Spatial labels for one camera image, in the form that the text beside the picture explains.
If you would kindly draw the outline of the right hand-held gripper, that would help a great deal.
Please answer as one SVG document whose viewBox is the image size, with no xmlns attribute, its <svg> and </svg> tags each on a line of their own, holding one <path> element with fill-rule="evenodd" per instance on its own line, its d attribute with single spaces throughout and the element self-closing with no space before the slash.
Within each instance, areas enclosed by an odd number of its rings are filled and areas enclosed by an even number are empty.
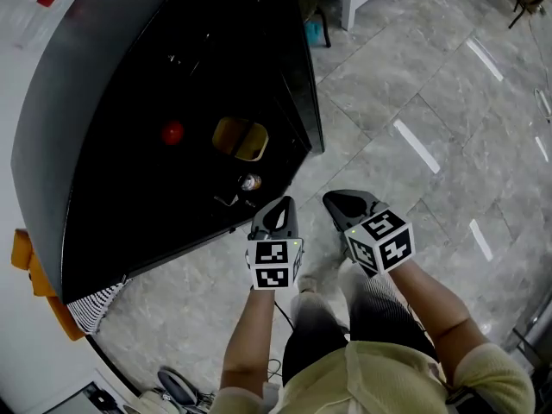
<svg viewBox="0 0 552 414">
<path fill-rule="evenodd" d="M 367 191 L 335 190 L 323 195 L 323 205 L 337 230 L 343 230 L 343 212 L 369 212 L 375 197 Z M 389 273 L 415 254 L 413 226 L 390 208 L 366 217 L 344 231 L 353 263 L 368 277 Z"/>
</svg>

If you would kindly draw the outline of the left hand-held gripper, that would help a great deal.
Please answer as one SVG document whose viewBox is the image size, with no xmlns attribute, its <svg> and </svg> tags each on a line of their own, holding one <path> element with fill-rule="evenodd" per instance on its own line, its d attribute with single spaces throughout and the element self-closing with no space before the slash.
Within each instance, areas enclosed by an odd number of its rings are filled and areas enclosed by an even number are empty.
<svg viewBox="0 0 552 414">
<path fill-rule="evenodd" d="M 295 200 L 283 196 L 262 207 L 254 216 L 252 229 L 248 235 L 245 261 L 253 288 L 276 291 L 293 287 L 304 252 L 304 240 L 297 232 Z"/>
</svg>

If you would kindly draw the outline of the yellow plastic bowl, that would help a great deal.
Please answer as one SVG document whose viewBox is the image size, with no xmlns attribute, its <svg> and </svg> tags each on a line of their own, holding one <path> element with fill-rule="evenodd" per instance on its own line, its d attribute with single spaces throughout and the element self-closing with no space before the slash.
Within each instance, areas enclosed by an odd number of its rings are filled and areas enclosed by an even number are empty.
<svg viewBox="0 0 552 414">
<path fill-rule="evenodd" d="M 231 116 L 219 121 L 212 136 L 217 151 L 246 162 L 258 161 L 268 140 L 267 129 L 262 124 Z"/>
</svg>

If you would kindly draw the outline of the person's left forearm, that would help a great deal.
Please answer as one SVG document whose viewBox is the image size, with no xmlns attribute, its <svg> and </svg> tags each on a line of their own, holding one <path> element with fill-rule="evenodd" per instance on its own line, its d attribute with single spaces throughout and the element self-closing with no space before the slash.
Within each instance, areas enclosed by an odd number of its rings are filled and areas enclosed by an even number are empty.
<svg viewBox="0 0 552 414">
<path fill-rule="evenodd" d="M 263 397 L 267 382 L 274 291 L 251 290 L 223 358 L 220 389 L 235 387 Z"/>
</svg>

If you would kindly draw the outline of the person's right forearm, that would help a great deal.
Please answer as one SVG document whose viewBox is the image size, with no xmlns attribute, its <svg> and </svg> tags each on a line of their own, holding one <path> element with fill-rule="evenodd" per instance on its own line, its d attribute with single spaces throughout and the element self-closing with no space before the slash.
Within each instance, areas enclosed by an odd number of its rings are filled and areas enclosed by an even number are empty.
<svg viewBox="0 0 552 414">
<path fill-rule="evenodd" d="M 460 298 L 413 260 L 391 270 L 390 277 L 426 329 L 452 384 L 465 356 L 488 339 Z"/>
</svg>

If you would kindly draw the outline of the red tomato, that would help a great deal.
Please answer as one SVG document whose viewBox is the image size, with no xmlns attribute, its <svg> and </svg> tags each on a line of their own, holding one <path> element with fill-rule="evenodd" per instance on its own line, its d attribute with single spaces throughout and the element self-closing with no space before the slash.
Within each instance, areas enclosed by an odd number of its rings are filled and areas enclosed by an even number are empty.
<svg viewBox="0 0 552 414">
<path fill-rule="evenodd" d="M 165 122 L 160 132 L 161 140 L 167 146 L 178 145 L 183 140 L 184 134 L 184 126 L 176 120 Z"/>
</svg>

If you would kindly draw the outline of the teal bag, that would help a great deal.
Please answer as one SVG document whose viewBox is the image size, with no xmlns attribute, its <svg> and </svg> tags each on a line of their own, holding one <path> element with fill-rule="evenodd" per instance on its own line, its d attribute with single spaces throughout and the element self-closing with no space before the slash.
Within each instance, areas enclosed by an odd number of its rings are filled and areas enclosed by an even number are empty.
<svg viewBox="0 0 552 414">
<path fill-rule="evenodd" d="M 310 47 L 324 43 L 323 25 L 321 22 L 309 20 L 304 23 L 307 43 Z"/>
</svg>

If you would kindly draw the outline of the person's cream knit sweater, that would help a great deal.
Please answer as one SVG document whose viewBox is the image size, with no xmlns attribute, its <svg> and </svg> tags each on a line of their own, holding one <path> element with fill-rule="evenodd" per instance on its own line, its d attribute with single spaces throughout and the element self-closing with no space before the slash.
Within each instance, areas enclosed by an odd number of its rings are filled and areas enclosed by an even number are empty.
<svg viewBox="0 0 552 414">
<path fill-rule="evenodd" d="M 468 353 L 446 385 L 412 348 L 350 342 L 295 375 L 276 414 L 534 414 L 527 373 L 500 347 Z"/>
</svg>

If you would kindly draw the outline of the black stool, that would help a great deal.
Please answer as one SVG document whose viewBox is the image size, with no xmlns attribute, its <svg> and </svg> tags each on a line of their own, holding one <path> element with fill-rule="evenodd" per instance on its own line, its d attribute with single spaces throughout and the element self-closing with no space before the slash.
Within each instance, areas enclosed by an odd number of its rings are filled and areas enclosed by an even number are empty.
<svg viewBox="0 0 552 414">
<path fill-rule="evenodd" d="M 329 27 L 327 17 L 323 9 L 318 4 L 318 0 L 298 0 L 299 9 L 303 23 L 312 20 L 321 22 L 323 25 L 324 45 L 331 48 L 331 40 L 329 37 Z"/>
</svg>

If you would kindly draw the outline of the dark grey oval device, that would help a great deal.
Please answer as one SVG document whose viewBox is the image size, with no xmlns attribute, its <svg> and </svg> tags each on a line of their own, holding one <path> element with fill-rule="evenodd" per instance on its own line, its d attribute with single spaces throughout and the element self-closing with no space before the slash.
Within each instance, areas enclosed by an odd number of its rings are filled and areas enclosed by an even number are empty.
<svg viewBox="0 0 552 414">
<path fill-rule="evenodd" d="M 157 375 L 166 392 L 179 405 L 192 406 L 198 404 L 198 389 L 180 373 L 170 367 L 161 367 Z"/>
</svg>

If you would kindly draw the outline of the black and white striped blanket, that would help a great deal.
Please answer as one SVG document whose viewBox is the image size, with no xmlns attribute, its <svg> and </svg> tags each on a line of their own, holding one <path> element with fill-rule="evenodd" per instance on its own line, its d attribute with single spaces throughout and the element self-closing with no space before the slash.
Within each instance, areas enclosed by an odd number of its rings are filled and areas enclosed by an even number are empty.
<svg viewBox="0 0 552 414">
<path fill-rule="evenodd" d="M 111 304 L 131 281 L 132 279 L 125 279 L 123 282 L 68 304 L 67 309 L 78 328 L 86 335 L 96 334 Z"/>
</svg>

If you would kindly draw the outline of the white power strip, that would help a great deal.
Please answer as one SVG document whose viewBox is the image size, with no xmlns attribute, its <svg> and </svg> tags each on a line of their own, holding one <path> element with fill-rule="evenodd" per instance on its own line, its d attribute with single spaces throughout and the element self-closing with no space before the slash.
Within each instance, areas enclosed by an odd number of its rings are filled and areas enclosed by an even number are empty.
<svg viewBox="0 0 552 414">
<path fill-rule="evenodd" d="M 552 121 L 552 106 L 550 105 L 545 93 L 536 88 L 534 90 L 534 97 L 536 100 L 536 106 L 541 114 L 541 116 L 547 121 Z"/>
</svg>

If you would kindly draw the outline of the orange sofa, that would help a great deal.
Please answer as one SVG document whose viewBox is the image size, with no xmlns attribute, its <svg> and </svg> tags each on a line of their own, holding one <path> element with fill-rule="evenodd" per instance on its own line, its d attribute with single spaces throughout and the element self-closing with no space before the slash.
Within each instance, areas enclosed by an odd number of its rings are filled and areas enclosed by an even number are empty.
<svg viewBox="0 0 552 414">
<path fill-rule="evenodd" d="M 44 273 L 35 254 L 28 232 L 16 229 L 14 234 L 11 264 L 15 268 L 27 271 L 32 284 L 33 294 L 45 298 L 56 316 L 60 327 L 73 342 L 83 338 L 85 333 L 78 327 L 69 309 L 61 303 Z"/>
</svg>

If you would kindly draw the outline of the metal rack frame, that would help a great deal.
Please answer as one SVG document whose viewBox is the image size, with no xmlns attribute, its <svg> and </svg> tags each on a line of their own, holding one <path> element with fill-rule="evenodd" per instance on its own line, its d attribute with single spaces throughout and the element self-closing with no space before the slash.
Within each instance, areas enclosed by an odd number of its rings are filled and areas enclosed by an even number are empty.
<svg viewBox="0 0 552 414">
<path fill-rule="evenodd" d="M 507 347 L 525 371 L 552 365 L 552 297 L 511 330 Z"/>
</svg>

